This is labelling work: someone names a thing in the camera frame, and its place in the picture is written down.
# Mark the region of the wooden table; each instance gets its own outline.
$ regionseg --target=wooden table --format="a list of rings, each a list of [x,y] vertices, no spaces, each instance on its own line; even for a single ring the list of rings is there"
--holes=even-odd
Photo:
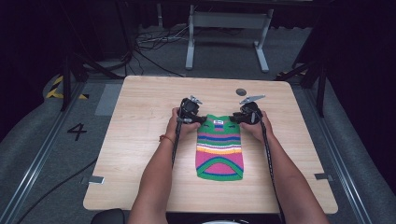
[[[89,185],[85,208],[131,209],[140,177],[165,131],[171,109],[179,106],[183,98],[194,95],[203,102],[198,115],[231,115],[239,111],[239,102],[245,98],[235,93],[238,88],[250,96],[266,95],[257,104],[267,112],[281,145],[304,174],[325,213],[335,213],[338,207],[328,180],[315,179],[314,174],[323,173],[323,168],[287,82],[187,77],[125,78],[93,171],[105,182]],[[264,150],[244,130],[241,137],[244,178],[231,182],[197,176],[196,133],[179,142],[168,211],[278,212]]]

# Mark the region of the hand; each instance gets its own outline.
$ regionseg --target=hand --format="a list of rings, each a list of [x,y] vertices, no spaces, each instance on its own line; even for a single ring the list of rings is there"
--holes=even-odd
[[[178,111],[178,107],[172,109],[172,117],[169,119],[169,123],[168,126],[166,127],[166,134],[165,134],[166,136],[170,137],[174,142],[176,140],[177,111]],[[182,140],[187,135],[187,133],[196,131],[199,127],[201,127],[201,124],[198,122],[191,124],[183,123],[181,125],[180,137],[178,138],[178,140]]]
[[[272,125],[270,120],[267,117],[267,113],[262,110],[262,122],[264,122],[265,129],[267,132],[267,136],[271,137],[274,135]],[[245,122],[241,122],[239,126],[246,131],[250,132],[255,138],[257,138],[260,142],[264,143],[264,138],[262,137],[262,125],[258,122],[256,124],[246,124]]]

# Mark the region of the metal stand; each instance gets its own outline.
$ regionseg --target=metal stand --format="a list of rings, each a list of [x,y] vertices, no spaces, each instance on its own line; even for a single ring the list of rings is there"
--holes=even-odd
[[[265,60],[262,45],[267,36],[268,27],[271,23],[274,10],[268,10],[267,14],[246,14],[246,13],[219,13],[219,12],[199,12],[194,6],[190,6],[189,20],[189,46],[187,48],[186,69],[191,70],[194,58],[194,27],[223,27],[242,29],[261,29],[262,36],[259,41],[255,41],[254,47],[260,66],[264,73],[269,72],[267,61]]]
[[[123,22],[121,12],[120,12],[120,3],[115,2],[116,4],[116,10],[117,14],[119,17],[120,21],[120,27],[122,30],[122,36],[125,41],[125,46],[127,48],[127,53],[123,59],[123,65],[127,64],[129,61],[132,59],[132,52],[131,52],[131,45],[129,43],[128,35],[125,31],[125,23]],[[85,56],[82,56],[79,53],[76,52],[68,52],[66,56],[64,57],[63,61],[63,77],[64,77],[64,103],[62,105],[61,111],[65,111],[67,106],[69,105],[71,101],[71,74],[73,73],[74,77],[76,78],[77,82],[85,82],[88,79],[88,74],[86,72],[86,69],[84,68],[83,64],[87,64],[96,71],[106,75],[107,77],[113,78],[113,79],[124,79],[125,77],[120,77],[110,71],[108,71],[106,68],[101,66],[100,64],[86,58]]]
[[[298,75],[305,70],[307,70],[307,72],[303,80],[301,80],[300,85],[304,89],[310,89],[314,85],[315,81],[318,79],[317,109],[320,116],[324,117],[323,100],[326,86],[326,68],[324,63],[311,62],[303,64],[289,71],[288,73],[283,73],[280,77],[276,77],[274,81],[286,81],[287,79]]]

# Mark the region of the small round object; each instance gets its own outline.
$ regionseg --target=small round object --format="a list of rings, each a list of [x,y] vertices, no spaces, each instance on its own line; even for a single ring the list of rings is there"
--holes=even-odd
[[[244,89],[237,89],[236,94],[238,94],[240,96],[244,96],[247,94],[247,91],[245,91]]]

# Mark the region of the colorful striped cloth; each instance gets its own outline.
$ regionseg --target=colorful striped cloth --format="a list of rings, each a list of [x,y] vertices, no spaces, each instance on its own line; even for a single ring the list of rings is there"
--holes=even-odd
[[[228,116],[207,115],[198,129],[197,175],[217,181],[240,180],[244,174],[239,125]]]

